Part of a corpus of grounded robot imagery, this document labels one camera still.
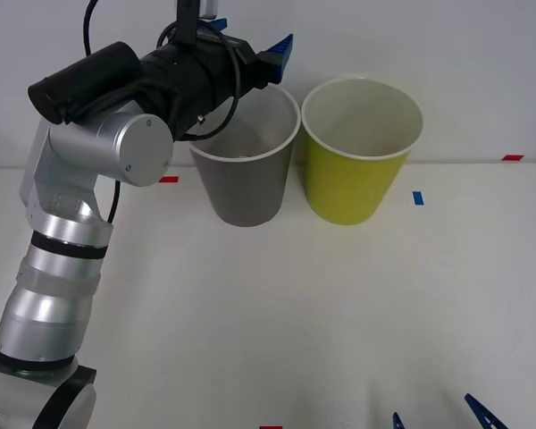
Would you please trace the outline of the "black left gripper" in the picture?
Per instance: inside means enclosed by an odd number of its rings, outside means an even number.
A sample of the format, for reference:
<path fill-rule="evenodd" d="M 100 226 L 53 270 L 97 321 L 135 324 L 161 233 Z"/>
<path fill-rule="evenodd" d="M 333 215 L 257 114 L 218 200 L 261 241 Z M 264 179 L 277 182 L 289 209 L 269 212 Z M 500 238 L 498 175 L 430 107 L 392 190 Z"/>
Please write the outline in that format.
<path fill-rule="evenodd" d="M 226 18 L 200 20 L 200 29 L 223 32 Z M 293 48 L 294 35 L 289 34 L 276 45 L 256 55 L 268 83 L 280 84 Z M 165 88 L 149 88 L 137 103 L 169 125 L 175 140 L 180 140 L 206 116 L 235 94 L 232 60 L 222 42 L 197 41 L 193 50 L 173 44 L 162 46 L 140 60 L 144 76 Z"/>

